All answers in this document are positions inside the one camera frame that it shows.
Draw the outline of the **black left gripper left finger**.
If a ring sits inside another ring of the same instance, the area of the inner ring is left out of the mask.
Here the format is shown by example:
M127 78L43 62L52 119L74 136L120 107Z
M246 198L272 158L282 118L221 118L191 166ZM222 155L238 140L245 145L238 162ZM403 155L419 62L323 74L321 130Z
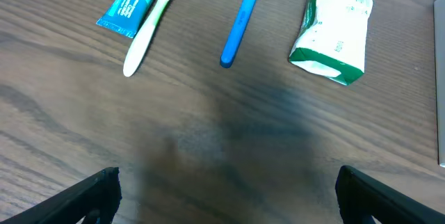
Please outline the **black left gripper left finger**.
M122 199L119 168L108 167L3 224L111 224Z

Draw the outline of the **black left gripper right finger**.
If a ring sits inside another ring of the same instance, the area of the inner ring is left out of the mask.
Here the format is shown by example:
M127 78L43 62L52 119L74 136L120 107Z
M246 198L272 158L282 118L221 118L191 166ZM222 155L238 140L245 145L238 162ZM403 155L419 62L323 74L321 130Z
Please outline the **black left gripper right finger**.
M444 215L352 166L342 166L335 192L344 223L443 223Z

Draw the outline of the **green white soap packet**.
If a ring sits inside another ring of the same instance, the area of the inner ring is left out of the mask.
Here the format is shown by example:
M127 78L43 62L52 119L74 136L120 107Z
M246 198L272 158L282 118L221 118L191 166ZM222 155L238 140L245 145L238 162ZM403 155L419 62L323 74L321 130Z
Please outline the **green white soap packet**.
M308 0L289 62L344 86L365 73L373 0Z

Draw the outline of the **teal red toothpaste tube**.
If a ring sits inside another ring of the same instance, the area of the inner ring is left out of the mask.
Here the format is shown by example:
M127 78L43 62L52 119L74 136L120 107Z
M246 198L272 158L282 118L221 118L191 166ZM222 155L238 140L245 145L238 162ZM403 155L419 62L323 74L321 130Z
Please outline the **teal red toothpaste tube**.
M96 25L133 38L153 0L115 0Z

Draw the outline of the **white box brown inside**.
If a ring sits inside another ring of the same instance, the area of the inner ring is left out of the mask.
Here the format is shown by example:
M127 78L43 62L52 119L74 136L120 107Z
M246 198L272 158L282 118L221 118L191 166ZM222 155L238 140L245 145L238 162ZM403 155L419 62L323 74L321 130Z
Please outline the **white box brown inside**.
M435 78L437 100L438 164L444 167L444 0L435 0Z

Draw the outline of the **white green toothbrush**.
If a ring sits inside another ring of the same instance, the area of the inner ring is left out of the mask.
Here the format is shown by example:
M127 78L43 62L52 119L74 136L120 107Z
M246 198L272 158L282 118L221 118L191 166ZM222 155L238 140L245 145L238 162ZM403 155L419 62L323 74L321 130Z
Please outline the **white green toothbrush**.
M123 65L123 75L132 76L142 62L156 30L160 17L170 0L157 0L151 13L133 39Z

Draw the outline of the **blue disposable razor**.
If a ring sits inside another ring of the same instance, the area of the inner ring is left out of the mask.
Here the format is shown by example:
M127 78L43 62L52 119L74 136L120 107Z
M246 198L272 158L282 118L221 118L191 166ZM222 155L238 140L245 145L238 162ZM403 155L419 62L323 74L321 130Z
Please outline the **blue disposable razor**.
M220 65L222 67L230 68L232 66L255 4L256 0L242 0L238 14L220 56Z

